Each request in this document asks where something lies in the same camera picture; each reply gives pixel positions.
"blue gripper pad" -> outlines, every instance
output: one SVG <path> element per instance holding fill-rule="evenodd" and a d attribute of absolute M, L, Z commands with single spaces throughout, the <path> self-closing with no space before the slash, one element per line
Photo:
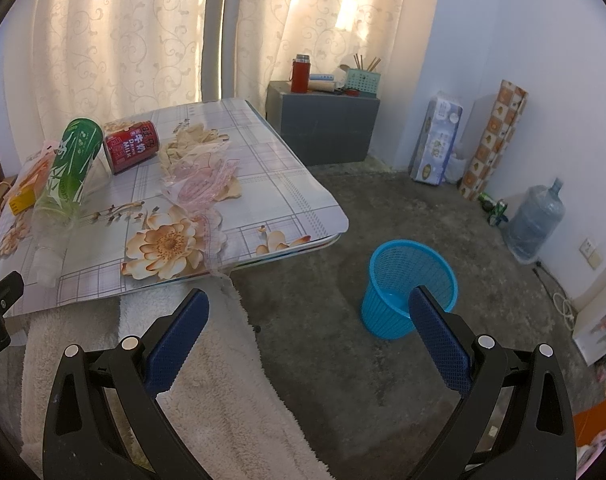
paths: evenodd
<path fill-rule="evenodd" d="M 445 384 L 465 397 L 472 389 L 470 356 L 443 320 L 439 312 L 443 309 L 432 299 L 414 288 L 407 300 L 410 317 Z"/>
<path fill-rule="evenodd" d="M 174 318 L 147 357 L 144 386 L 151 397 L 170 389 L 208 317 L 208 295 L 199 291 Z"/>

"red container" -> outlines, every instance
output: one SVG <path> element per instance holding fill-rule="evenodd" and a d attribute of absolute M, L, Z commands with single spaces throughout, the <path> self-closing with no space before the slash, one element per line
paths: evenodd
<path fill-rule="evenodd" d="M 157 130 L 150 121 L 108 134 L 103 139 L 112 173 L 117 174 L 151 157 L 158 151 Z"/>
<path fill-rule="evenodd" d="M 297 94 L 307 92 L 309 83 L 309 56 L 306 54 L 297 54 L 297 58 L 292 61 L 292 91 Z"/>

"red thermos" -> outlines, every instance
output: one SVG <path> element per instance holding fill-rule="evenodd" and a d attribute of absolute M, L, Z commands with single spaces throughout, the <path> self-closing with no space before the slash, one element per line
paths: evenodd
<path fill-rule="evenodd" d="M 307 54 L 297 54 L 297 58 L 292 60 L 292 91 L 298 94 L 307 92 L 307 83 L 309 82 L 309 56 Z"/>

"green bottle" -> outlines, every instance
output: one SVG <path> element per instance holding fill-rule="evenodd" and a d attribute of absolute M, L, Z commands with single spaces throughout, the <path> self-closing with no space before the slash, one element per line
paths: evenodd
<path fill-rule="evenodd" d="M 56 286 L 71 231 L 76 225 L 83 184 L 102 145 L 100 126 L 89 119 L 67 125 L 43 194 L 36 200 L 32 232 L 36 240 L 33 267 L 36 280 Z"/>

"blue water jug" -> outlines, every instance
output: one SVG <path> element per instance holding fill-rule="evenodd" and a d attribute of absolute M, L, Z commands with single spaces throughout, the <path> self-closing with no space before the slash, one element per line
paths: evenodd
<path fill-rule="evenodd" d="M 563 186 L 559 179 L 549 189 L 533 186 L 528 189 L 525 200 L 503 230 L 508 249 L 520 264 L 531 264 L 545 240 L 563 219 L 566 207 L 558 197 Z"/>

